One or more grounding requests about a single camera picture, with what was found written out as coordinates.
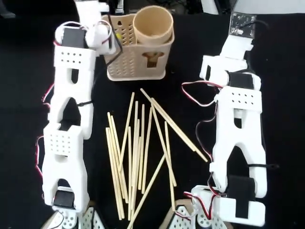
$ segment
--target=chopstick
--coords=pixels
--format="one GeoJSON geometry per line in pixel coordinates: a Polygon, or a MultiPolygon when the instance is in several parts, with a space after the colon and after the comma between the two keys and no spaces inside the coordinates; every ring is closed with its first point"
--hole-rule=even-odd
{"type": "Polygon", "coordinates": [[[132,93],[132,97],[130,99],[130,104],[129,104],[129,108],[128,108],[126,126],[125,126],[123,143],[122,143],[122,148],[121,148],[119,171],[121,171],[122,166],[123,166],[123,159],[124,159],[125,146],[126,146],[126,140],[127,140],[127,134],[128,134],[128,127],[129,127],[130,117],[131,117],[131,113],[132,113],[133,99],[134,99],[134,92],[132,93]]]}
{"type": "Polygon", "coordinates": [[[149,146],[149,139],[150,139],[150,135],[151,135],[152,116],[153,116],[153,112],[152,112],[152,108],[150,108],[150,110],[149,110],[149,118],[148,118],[147,134],[146,134],[145,153],[144,153],[142,194],[144,194],[144,192],[145,192],[145,185],[146,185],[148,146],[149,146]]]}
{"type": "Polygon", "coordinates": [[[141,119],[141,153],[140,153],[140,167],[139,167],[139,185],[138,190],[142,188],[142,174],[143,174],[143,154],[144,154],[144,125],[145,125],[145,105],[142,104],[142,119],[141,119]]]}
{"type": "Polygon", "coordinates": [[[108,145],[109,159],[110,159],[110,165],[111,165],[111,174],[112,174],[112,181],[113,181],[113,187],[114,187],[114,194],[115,194],[115,202],[116,202],[116,207],[118,209],[119,220],[122,220],[121,206],[119,204],[119,196],[118,196],[118,193],[120,192],[120,188],[117,186],[117,180],[116,180],[115,172],[114,172],[114,163],[113,163],[113,159],[112,159],[112,146],[110,143],[110,129],[108,127],[106,128],[106,136],[107,136],[107,145],[108,145]]]}
{"type": "MultiPolygon", "coordinates": [[[[166,148],[167,148],[167,153],[168,157],[170,159],[171,165],[172,165],[172,157],[171,157],[171,149],[170,149],[170,140],[169,140],[169,135],[168,135],[168,127],[167,127],[167,122],[164,122],[164,128],[165,128],[165,141],[166,141],[166,148]]],[[[171,203],[172,203],[172,211],[175,212],[175,195],[174,195],[174,190],[173,190],[173,182],[172,178],[169,175],[170,178],[170,191],[171,191],[171,203]]]]}

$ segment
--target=robotic arm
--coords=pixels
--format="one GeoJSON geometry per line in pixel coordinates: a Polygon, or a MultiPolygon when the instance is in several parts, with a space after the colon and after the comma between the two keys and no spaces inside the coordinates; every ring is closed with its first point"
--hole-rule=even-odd
{"type": "Polygon", "coordinates": [[[254,15],[232,13],[229,36],[220,55],[203,57],[200,77],[222,89],[215,97],[218,103],[216,143],[210,164],[216,187],[213,191],[209,186],[196,186],[191,193],[194,209],[198,211],[197,222],[202,227],[215,226],[216,220],[264,225],[265,206],[255,200],[263,198],[267,192],[261,133],[261,79],[247,69],[244,60],[245,52],[252,49],[256,23],[254,15]],[[241,127],[235,125],[236,118],[240,119],[241,127]],[[234,146],[242,150],[249,166],[249,177],[227,174],[227,161],[234,146]],[[205,206],[211,206],[210,211],[204,209],[205,206]]]}
{"type": "Polygon", "coordinates": [[[98,0],[75,0],[80,23],[66,22],[55,32],[54,95],[51,99],[48,125],[44,128],[45,157],[42,165],[43,193],[47,205],[59,211],[63,228],[82,225],[89,203],[87,171],[83,161],[83,141],[91,136],[95,60],[97,56],[117,50],[111,25],[101,20],[101,12],[109,12],[106,3],[98,0]],[[78,72],[73,83],[72,71],[78,72]],[[63,111],[74,98],[81,114],[80,126],[63,120],[63,111]],[[58,187],[65,179],[70,187],[58,187]]]}

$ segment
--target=wooden chopstick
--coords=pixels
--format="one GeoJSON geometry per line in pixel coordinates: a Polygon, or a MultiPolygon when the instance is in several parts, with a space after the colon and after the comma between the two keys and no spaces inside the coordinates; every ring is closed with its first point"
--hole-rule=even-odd
{"type": "MultiPolygon", "coordinates": [[[[167,127],[167,122],[164,122],[164,128],[165,128],[165,141],[166,141],[166,149],[168,153],[168,157],[170,159],[170,162],[172,164],[172,157],[171,157],[171,148],[170,148],[170,139],[168,135],[168,127],[167,127]]],[[[171,203],[172,203],[172,211],[175,212],[175,195],[174,195],[174,190],[173,190],[173,181],[171,176],[169,175],[170,178],[170,191],[171,191],[171,203]]]]}
{"type": "Polygon", "coordinates": [[[145,185],[146,185],[148,146],[149,146],[149,139],[150,139],[150,135],[151,135],[152,116],[153,116],[153,112],[152,112],[152,108],[150,108],[150,110],[149,110],[149,118],[148,118],[147,134],[146,134],[145,153],[144,153],[142,194],[144,194],[144,192],[145,192],[145,185]]]}
{"type": "Polygon", "coordinates": [[[129,108],[128,108],[126,126],[125,126],[123,143],[122,143],[122,148],[121,148],[119,171],[121,171],[122,166],[123,166],[123,159],[124,159],[125,146],[126,146],[126,140],[127,140],[127,134],[128,134],[128,127],[129,127],[130,117],[131,117],[131,114],[132,114],[133,99],[134,99],[134,92],[132,93],[132,97],[130,99],[130,104],[129,104],[129,108]]]}
{"type": "Polygon", "coordinates": [[[115,202],[116,202],[116,207],[118,209],[119,220],[122,220],[121,207],[119,204],[119,195],[118,195],[118,192],[120,192],[120,188],[118,189],[117,181],[115,178],[114,163],[113,163],[113,159],[112,159],[112,146],[110,143],[110,128],[106,128],[106,136],[107,136],[107,145],[108,145],[109,159],[110,159],[110,165],[111,165],[111,174],[112,174],[112,180],[113,180],[114,194],[115,194],[115,202]]]}
{"type": "Polygon", "coordinates": [[[143,174],[143,154],[144,154],[144,125],[145,125],[145,105],[142,104],[142,119],[141,119],[141,153],[140,153],[140,167],[139,167],[139,185],[138,189],[142,188],[142,174],[143,174]]]}
{"type": "Polygon", "coordinates": [[[153,104],[152,104],[152,114],[153,114],[153,117],[154,117],[154,120],[155,120],[155,123],[156,123],[156,126],[157,126],[157,130],[158,130],[159,138],[160,138],[160,141],[161,141],[162,149],[163,149],[163,152],[164,152],[164,155],[165,155],[165,160],[166,160],[166,163],[167,163],[167,166],[168,166],[168,170],[170,171],[170,176],[173,180],[173,185],[177,186],[176,179],[175,179],[175,176],[173,174],[173,169],[172,169],[172,166],[171,166],[171,163],[170,163],[170,160],[168,158],[167,151],[166,151],[166,146],[165,146],[165,142],[164,142],[164,139],[163,139],[163,136],[162,136],[162,131],[161,131],[161,128],[160,128],[158,117],[157,117],[157,114],[156,114],[156,111],[154,109],[153,104]]]}

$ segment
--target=black cloth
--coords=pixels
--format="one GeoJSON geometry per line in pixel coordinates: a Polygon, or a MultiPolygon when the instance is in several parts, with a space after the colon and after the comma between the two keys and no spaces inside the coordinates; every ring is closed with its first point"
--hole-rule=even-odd
{"type": "MultiPolygon", "coordinates": [[[[42,180],[34,166],[35,141],[47,124],[48,108],[42,105],[41,97],[54,79],[53,33],[61,22],[76,19],[76,16],[53,16],[0,20],[0,228],[37,229],[52,213],[41,199],[42,180]]],[[[261,200],[266,205],[264,228],[294,228],[302,223],[304,194],[305,16],[273,15],[259,19],[268,22],[270,30],[259,29],[261,36],[251,51],[251,63],[262,79],[267,162],[280,165],[279,170],[268,171],[268,192],[261,200]]],[[[140,104],[146,104],[148,114],[149,104],[140,93],[142,87],[199,147],[195,125],[211,117],[213,108],[201,108],[188,100],[181,92],[181,83],[199,79],[202,56],[220,53],[228,25],[229,16],[174,17],[176,39],[168,73],[160,81],[111,82],[103,69],[102,58],[97,60],[96,72],[103,72],[93,93],[93,130],[90,140],[84,143],[84,161],[90,197],[97,202],[109,228],[126,228],[127,221],[119,222],[116,213],[105,137],[107,112],[114,115],[122,140],[132,92],[136,92],[140,104]]],[[[204,85],[188,89],[202,102],[210,101],[214,94],[204,85]]],[[[200,137],[209,149],[214,145],[214,136],[215,123],[201,126],[200,137]]],[[[208,163],[191,152],[171,129],[170,142],[178,183],[175,195],[180,199],[183,191],[206,184],[208,163]]],[[[148,180],[162,155],[153,124],[148,180]]],[[[240,153],[234,154],[229,163],[230,174],[247,171],[240,153]]],[[[169,208],[168,170],[163,165],[134,228],[158,228],[169,208]]]]}

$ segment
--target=beige plastic basket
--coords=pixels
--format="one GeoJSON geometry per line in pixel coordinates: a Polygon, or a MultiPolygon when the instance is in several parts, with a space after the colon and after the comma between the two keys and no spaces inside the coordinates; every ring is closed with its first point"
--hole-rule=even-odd
{"type": "MultiPolygon", "coordinates": [[[[115,32],[121,35],[123,53],[108,67],[108,78],[112,81],[160,80],[165,76],[174,32],[165,44],[157,46],[139,44],[133,32],[134,16],[135,14],[111,16],[115,32]]],[[[108,21],[107,16],[103,16],[102,19],[108,21]]],[[[116,54],[105,55],[106,62],[116,54]]]]}

